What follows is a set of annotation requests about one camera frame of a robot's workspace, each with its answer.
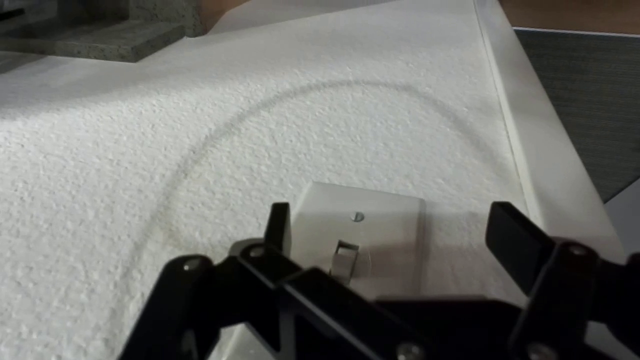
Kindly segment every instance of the textured foam surface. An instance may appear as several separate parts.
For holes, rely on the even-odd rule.
[[[483,245],[522,204],[486,62],[470,0],[408,0],[0,74],[0,357],[115,357],[166,259],[315,179],[425,198],[426,289],[517,298]]]

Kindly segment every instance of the black metal bracket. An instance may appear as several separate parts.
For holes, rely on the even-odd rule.
[[[529,293],[525,310],[479,298],[369,301],[288,259],[288,221],[288,204],[275,204],[264,239],[236,242],[222,264],[169,261],[120,357],[209,357],[233,324],[286,360],[609,357],[584,344],[590,320],[639,354],[639,259],[618,265],[556,242],[513,204],[493,204],[486,243]]]

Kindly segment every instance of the small white object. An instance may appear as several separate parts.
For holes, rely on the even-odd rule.
[[[350,287],[410,298],[420,292],[425,213],[420,198],[317,182],[299,206],[291,258],[333,271],[339,242],[348,242],[358,245]]]

